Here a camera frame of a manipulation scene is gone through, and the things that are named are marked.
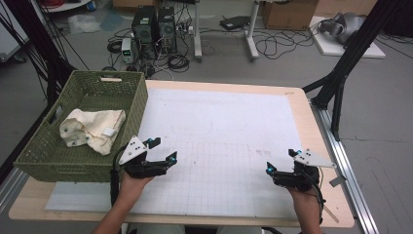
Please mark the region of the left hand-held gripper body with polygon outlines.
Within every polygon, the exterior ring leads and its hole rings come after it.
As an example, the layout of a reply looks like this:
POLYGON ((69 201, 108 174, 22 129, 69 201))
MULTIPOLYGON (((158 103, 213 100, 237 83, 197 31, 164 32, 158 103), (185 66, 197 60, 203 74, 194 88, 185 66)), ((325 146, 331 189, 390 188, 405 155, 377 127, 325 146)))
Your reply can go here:
POLYGON ((123 145, 118 150, 121 153, 118 165, 134 178, 165 175, 169 169, 166 166, 166 159, 156 162, 147 161, 146 156, 149 149, 143 144, 144 141, 133 136, 127 144, 123 145))

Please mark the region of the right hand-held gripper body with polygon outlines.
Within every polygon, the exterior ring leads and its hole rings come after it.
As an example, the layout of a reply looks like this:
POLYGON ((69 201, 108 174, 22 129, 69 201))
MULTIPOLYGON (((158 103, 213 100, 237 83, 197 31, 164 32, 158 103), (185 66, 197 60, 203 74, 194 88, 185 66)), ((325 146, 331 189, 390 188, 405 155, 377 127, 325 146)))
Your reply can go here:
POLYGON ((331 160, 310 149, 301 151, 301 154, 291 157, 293 159, 292 172, 282 172, 277 169, 276 175, 272 177, 275 185, 305 192, 319 185, 320 167, 337 168, 331 160))

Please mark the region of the cream egg-print shorts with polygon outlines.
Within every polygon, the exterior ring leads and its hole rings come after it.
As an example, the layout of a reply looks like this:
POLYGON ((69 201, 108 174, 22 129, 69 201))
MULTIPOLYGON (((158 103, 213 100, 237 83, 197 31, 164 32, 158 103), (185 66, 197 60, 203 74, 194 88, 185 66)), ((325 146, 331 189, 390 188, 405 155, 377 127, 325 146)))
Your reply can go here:
POLYGON ((86 144, 107 156, 125 120, 124 110, 83 111, 76 108, 59 125, 59 134, 67 147, 86 144))

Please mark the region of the green woven basket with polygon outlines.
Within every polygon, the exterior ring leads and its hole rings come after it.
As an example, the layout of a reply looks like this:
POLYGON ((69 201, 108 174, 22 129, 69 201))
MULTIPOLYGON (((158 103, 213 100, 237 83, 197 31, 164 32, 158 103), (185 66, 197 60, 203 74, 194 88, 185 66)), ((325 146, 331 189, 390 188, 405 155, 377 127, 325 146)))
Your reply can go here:
POLYGON ((109 181, 116 151, 139 132, 147 99, 145 78, 140 72, 73 71, 14 166, 46 182, 109 181), (59 125, 76 108, 126 112, 109 155, 103 156, 87 145, 68 147, 60 137, 59 125))

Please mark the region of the grey tape tab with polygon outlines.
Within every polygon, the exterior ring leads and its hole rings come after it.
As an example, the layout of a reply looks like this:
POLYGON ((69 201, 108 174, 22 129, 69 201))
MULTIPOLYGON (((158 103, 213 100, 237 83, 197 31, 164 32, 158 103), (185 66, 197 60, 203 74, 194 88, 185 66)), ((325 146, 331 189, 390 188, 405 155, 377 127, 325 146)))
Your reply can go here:
POLYGON ((347 179, 346 179, 343 175, 339 175, 339 176, 333 178, 333 179, 329 182, 329 184, 330 184, 332 187, 336 187, 337 185, 344 183, 346 180, 347 180, 347 179))

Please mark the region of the white grid mat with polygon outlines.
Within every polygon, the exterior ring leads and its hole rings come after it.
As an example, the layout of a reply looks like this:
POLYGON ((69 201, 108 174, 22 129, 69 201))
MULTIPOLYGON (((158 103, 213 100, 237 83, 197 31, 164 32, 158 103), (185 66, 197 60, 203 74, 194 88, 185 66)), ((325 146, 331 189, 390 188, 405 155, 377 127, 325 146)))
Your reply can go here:
POLYGON ((295 218, 289 193, 266 169, 293 168, 300 150, 285 96, 152 88, 138 136, 160 137, 149 161, 177 163, 146 185, 140 215, 295 218))

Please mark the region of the person's grey trousers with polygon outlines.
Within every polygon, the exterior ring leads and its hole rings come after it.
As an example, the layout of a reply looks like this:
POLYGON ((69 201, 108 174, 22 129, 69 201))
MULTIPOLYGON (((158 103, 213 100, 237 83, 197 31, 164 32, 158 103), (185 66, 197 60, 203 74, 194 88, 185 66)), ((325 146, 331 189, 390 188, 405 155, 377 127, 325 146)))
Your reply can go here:
POLYGON ((122 234, 265 234, 261 227, 130 224, 122 234))

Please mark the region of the small white power supply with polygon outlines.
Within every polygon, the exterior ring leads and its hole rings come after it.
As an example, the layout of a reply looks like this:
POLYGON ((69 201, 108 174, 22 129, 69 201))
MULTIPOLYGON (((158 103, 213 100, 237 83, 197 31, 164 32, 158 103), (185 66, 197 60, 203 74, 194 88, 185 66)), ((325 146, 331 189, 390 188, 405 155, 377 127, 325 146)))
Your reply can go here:
POLYGON ((133 50, 131 38, 124 38, 122 40, 121 53, 123 55, 124 63, 132 64, 133 63, 133 50))

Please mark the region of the white floor board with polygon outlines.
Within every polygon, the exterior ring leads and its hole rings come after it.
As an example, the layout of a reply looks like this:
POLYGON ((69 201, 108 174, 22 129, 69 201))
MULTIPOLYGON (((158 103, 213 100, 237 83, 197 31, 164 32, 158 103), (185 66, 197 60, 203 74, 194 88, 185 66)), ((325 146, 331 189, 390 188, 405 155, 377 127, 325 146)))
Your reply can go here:
MULTIPOLYGON (((309 31, 319 48, 319 51, 324 56, 341 57, 345 50, 344 46, 328 33, 319 32, 319 23, 324 20, 324 17, 313 17, 309 24, 309 31)), ((364 59, 384 59, 385 53, 380 48, 372 43, 362 56, 364 59)))

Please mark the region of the large black computer tower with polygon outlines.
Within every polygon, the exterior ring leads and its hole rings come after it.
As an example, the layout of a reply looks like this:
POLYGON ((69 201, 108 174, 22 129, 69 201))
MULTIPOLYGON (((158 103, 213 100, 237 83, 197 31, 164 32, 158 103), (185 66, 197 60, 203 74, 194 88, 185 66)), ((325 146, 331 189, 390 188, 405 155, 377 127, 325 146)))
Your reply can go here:
POLYGON ((156 57, 156 44, 160 39, 156 8, 138 6, 131 24, 140 53, 147 59, 156 57))

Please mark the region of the white desk leg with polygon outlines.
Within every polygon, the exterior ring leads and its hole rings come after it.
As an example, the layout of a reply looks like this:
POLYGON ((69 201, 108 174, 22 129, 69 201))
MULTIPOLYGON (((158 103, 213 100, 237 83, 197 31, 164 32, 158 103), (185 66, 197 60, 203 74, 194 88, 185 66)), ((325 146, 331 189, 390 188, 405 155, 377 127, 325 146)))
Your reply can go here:
POLYGON ((194 0, 194 55, 195 60, 198 62, 202 61, 202 43, 200 35, 200 0, 194 0))
POLYGON ((250 51, 250 56, 251 60, 256 60, 259 58, 254 40, 253 40, 253 31, 258 15, 258 10, 259 10, 259 1, 258 0, 253 0, 252 1, 252 9, 251 9, 251 15, 250 15, 250 22, 249 22, 249 28, 245 32, 245 40, 248 45, 249 51, 250 51))

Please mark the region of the brown cardboard box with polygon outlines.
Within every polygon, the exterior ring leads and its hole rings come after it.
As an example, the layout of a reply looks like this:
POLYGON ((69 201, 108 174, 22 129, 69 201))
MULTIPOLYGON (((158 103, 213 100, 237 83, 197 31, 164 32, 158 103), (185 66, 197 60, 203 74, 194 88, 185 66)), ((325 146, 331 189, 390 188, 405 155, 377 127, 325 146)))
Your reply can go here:
POLYGON ((266 2, 262 15, 267 29, 307 30, 319 0, 266 2))

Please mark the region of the clear plastic bag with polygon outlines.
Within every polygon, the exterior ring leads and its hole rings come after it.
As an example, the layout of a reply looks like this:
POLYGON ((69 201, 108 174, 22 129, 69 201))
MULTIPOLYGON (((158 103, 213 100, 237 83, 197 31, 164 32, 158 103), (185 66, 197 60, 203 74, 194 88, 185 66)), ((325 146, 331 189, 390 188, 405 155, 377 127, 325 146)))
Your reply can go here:
POLYGON ((100 23, 94 16, 89 15, 69 17, 68 25, 72 34, 93 33, 100 30, 100 23))

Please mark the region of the black flat device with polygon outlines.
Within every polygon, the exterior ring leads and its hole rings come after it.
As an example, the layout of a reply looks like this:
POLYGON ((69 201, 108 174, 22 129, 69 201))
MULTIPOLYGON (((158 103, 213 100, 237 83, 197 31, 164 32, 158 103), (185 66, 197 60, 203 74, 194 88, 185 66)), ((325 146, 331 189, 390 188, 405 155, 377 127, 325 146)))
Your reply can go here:
POLYGON ((250 17, 247 16, 236 16, 232 18, 223 19, 220 25, 226 30, 235 30, 239 28, 244 28, 249 25, 250 17))

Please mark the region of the white cabinet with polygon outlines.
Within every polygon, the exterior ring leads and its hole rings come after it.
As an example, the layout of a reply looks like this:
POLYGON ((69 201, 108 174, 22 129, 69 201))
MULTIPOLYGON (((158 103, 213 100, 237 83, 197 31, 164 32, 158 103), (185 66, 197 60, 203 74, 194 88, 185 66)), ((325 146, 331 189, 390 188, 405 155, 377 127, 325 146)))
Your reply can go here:
POLYGON ((23 42, 28 41, 28 37, 7 5, 5 3, 0 3, 0 62, 6 62, 20 49, 19 42, 4 26, 3 22, 5 22, 8 26, 11 26, 16 31, 19 39, 22 39, 23 42))

